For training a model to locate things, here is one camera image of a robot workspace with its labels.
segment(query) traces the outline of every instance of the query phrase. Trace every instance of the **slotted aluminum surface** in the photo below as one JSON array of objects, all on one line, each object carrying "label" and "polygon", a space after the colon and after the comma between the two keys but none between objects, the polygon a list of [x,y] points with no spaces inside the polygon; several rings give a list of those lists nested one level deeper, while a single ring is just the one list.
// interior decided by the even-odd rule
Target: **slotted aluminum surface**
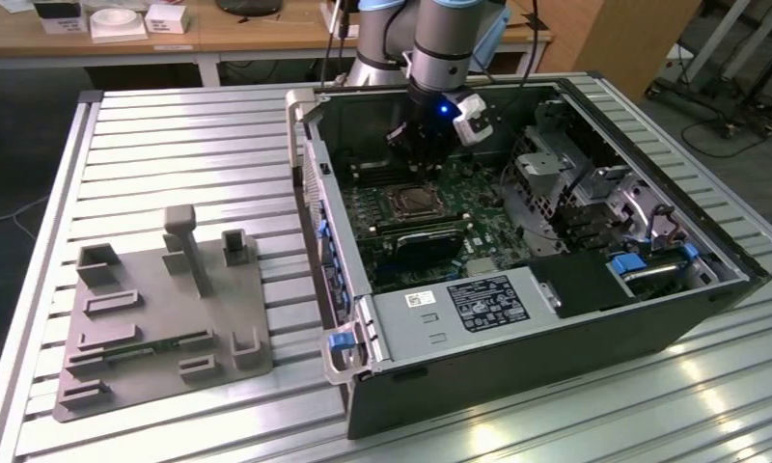
[{"label": "slotted aluminum surface", "polygon": [[[606,82],[562,76],[772,273],[772,228]],[[91,105],[53,262],[45,281],[26,283],[53,290],[27,320],[17,383],[0,392],[9,404],[0,411],[0,460],[772,461],[772,282],[657,355],[370,438],[344,438],[341,396],[322,379],[317,353],[285,166],[284,93],[284,87],[107,93]],[[159,208],[187,202],[198,208],[198,239],[236,226],[258,238],[276,368],[57,423],[77,249],[99,241],[118,252],[159,247]]]}]

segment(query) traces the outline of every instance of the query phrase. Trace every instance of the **gray carpet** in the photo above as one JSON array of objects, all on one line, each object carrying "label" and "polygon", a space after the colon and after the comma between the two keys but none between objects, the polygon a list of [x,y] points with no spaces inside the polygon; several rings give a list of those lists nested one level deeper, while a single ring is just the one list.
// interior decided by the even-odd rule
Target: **gray carpet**
[{"label": "gray carpet", "polygon": [[[684,42],[700,46],[716,25],[713,17],[696,18],[683,35]],[[717,51],[717,62],[747,31],[743,25],[736,25],[731,39]],[[739,76],[743,85],[749,84],[772,55],[772,42],[761,50]],[[228,84],[274,83],[300,81],[308,68],[309,62],[281,63],[276,69],[269,63],[256,63],[248,68],[230,67],[224,72],[228,72]],[[81,69],[0,71],[0,215],[47,194],[77,94],[90,88],[91,81]],[[772,83],[767,92],[772,95]],[[644,102],[641,108],[665,130],[679,136],[687,125],[712,116],[689,106],[675,96],[661,95]],[[692,129],[688,135],[701,150],[716,155],[725,155],[756,141],[748,134],[723,140],[701,127]],[[712,159],[703,155],[699,158],[772,223],[772,138],[735,158]],[[39,204],[19,216],[34,233],[43,209],[45,204]],[[14,224],[10,221],[0,223],[0,349],[31,248],[30,238]]]}]

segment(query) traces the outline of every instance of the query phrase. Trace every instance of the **motherboard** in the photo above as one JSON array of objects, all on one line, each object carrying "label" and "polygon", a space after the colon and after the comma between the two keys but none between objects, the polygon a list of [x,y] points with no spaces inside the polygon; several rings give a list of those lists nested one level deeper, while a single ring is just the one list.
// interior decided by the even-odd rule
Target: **motherboard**
[{"label": "motherboard", "polygon": [[353,186],[344,203],[374,293],[510,268],[529,257],[497,168],[453,158],[422,183]]}]

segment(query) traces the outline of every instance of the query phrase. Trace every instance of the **small white container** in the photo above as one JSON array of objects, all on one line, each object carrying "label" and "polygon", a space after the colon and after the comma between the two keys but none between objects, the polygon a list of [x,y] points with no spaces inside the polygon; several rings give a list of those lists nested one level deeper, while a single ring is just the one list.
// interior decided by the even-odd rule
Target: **small white container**
[{"label": "small white container", "polygon": [[91,41],[143,41],[149,38],[142,17],[131,10],[106,8],[91,14]]},{"label": "small white container", "polygon": [[85,9],[78,3],[34,3],[46,34],[74,34],[89,31]]},{"label": "small white container", "polygon": [[185,34],[189,15],[182,5],[151,5],[145,14],[145,27],[155,34]]}]

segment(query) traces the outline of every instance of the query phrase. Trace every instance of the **barcode sticker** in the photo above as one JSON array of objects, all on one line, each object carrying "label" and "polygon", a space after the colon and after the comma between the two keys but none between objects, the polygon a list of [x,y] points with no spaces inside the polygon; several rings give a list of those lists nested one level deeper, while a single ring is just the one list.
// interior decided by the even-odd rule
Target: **barcode sticker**
[{"label": "barcode sticker", "polygon": [[191,45],[154,45],[154,51],[191,50]]},{"label": "barcode sticker", "polygon": [[433,304],[434,302],[434,294],[432,291],[406,294],[406,304],[409,307],[425,306],[426,304]]}]

